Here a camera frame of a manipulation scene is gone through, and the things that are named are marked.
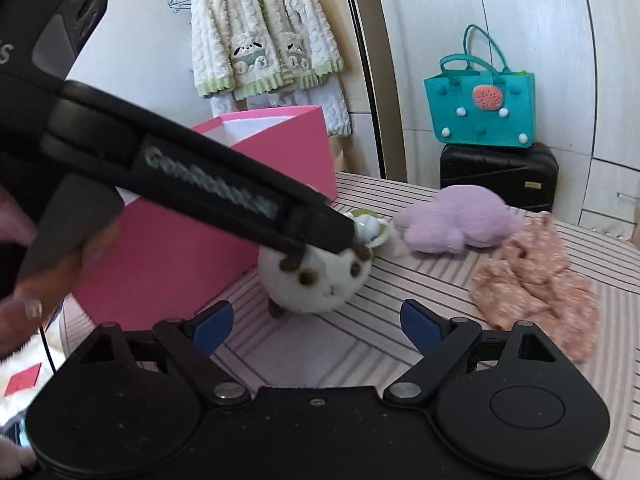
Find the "person's left hand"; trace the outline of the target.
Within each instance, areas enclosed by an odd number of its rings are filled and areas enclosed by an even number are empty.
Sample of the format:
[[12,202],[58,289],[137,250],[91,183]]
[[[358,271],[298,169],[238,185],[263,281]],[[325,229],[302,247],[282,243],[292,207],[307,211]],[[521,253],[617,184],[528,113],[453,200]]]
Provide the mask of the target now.
[[52,266],[27,278],[17,277],[37,228],[6,191],[1,192],[1,359],[20,351],[54,313],[89,269],[116,242],[112,222]]

